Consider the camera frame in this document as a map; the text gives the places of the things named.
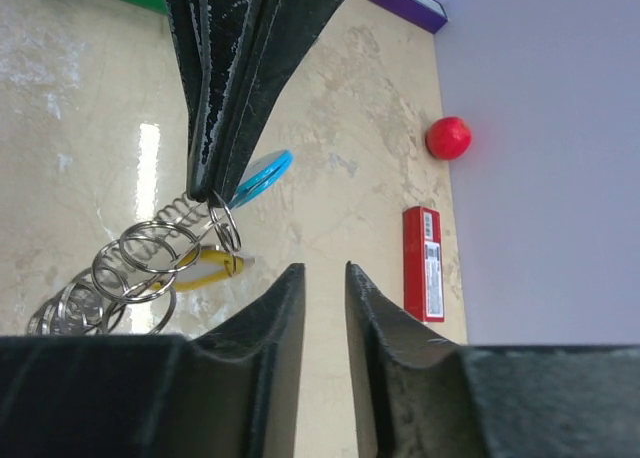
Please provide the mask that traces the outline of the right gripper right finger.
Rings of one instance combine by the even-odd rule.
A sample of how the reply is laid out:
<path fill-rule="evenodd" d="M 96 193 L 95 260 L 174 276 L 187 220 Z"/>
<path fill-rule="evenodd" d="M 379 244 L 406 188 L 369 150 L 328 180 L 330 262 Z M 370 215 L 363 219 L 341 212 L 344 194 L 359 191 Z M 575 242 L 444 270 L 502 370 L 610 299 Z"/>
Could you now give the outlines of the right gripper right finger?
<path fill-rule="evenodd" d="M 635 457 L 639 350 L 454 343 L 345 268 L 363 457 Z"/>

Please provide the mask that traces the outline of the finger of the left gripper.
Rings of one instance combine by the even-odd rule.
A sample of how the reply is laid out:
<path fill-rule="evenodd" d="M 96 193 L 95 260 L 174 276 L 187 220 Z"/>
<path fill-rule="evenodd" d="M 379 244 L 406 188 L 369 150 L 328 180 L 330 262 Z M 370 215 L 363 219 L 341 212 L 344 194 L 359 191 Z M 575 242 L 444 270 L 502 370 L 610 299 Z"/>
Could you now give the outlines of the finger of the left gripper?
<path fill-rule="evenodd" d="M 344 0 L 265 0 L 254 43 L 244 56 L 240 93 L 209 186 L 229 201 L 238 187 L 275 103 Z"/>
<path fill-rule="evenodd" d="M 165 0 L 188 112 L 186 192 L 228 201 L 267 114 L 250 100 L 272 0 Z"/>

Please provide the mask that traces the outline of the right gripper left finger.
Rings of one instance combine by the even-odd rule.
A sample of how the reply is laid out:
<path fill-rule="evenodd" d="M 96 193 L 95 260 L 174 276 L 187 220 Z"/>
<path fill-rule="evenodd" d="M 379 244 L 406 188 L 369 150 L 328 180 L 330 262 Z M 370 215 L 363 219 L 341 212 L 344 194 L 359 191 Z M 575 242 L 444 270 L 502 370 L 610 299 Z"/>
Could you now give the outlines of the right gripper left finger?
<path fill-rule="evenodd" d="M 5 457 L 290 457 L 305 268 L 210 332 L 5 337 Z"/>

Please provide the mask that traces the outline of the small yellow key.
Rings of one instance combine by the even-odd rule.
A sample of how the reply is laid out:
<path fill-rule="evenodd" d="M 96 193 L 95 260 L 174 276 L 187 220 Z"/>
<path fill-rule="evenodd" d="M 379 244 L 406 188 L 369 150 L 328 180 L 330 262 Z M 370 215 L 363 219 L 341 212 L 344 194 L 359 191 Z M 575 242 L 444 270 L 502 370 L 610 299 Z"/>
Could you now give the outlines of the small yellow key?
<path fill-rule="evenodd" d="M 232 255 L 218 246 L 206 245 L 202 247 L 197 262 L 176 275 L 173 287 L 178 293 L 194 291 L 237 276 L 254 264 L 252 255 Z"/>

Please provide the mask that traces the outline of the blue grey keyring with rings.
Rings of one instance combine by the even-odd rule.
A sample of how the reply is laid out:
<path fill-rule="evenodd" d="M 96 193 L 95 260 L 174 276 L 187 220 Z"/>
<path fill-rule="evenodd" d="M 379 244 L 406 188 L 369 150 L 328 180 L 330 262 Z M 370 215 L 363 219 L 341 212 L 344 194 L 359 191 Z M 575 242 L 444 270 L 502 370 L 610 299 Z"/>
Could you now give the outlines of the blue grey keyring with rings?
<path fill-rule="evenodd" d="M 38 308 L 27 323 L 27 334 L 110 334 L 127 312 L 156 300 L 167 304 L 150 330 L 159 333 L 181 294 L 173 287 L 176 275 L 195 264 L 206 245 L 232 255 L 244 253 L 234 211 L 273 186 L 293 161 L 291 151 L 274 151 L 248 165 L 229 202 L 213 206 L 180 195 L 152 219 L 130 226 Z"/>

